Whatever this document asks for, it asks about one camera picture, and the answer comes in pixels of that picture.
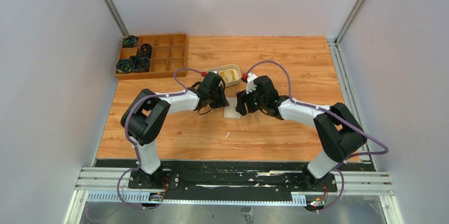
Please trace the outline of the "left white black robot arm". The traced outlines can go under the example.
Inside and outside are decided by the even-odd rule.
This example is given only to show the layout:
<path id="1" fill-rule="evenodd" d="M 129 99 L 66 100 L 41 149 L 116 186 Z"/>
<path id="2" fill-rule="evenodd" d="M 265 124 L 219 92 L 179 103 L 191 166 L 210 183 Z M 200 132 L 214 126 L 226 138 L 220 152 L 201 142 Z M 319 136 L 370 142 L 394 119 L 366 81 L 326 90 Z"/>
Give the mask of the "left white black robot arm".
<path id="1" fill-rule="evenodd" d="M 180 92 L 141 90 L 121 118 L 125 136 L 136 151 L 136 173 L 142 176 L 142 182 L 150 189 L 159 187 L 162 182 L 156 138 L 166 117 L 183 111 L 199 111 L 206 106 L 213 110 L 229 105 L 224 79 L 214 72 L 203 72 L 202 75 L 201 82 Z"/>

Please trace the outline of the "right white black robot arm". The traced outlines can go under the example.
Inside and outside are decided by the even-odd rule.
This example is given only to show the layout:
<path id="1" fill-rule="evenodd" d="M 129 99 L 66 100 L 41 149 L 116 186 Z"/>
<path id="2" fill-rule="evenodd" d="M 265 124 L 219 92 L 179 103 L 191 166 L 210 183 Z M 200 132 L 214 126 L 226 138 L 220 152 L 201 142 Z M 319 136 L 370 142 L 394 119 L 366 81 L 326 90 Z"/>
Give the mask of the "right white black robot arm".
<path id="1" fill-rule="evenodd" d="M 236 94 L 236 111 L 242 116 L 261 111 L 279 120 L 296 121 L 316 129 L 322 151 L 307 164 L 302 175 L 303 186 L 309 191 L 321 187 L 329 172 L 367 142 L 362 127 L 341 102 L 331 106 L 314 105 L 279 95 L 268 76 L 248 73 L 243 74 L 242 81 L 246 89 Z"/>

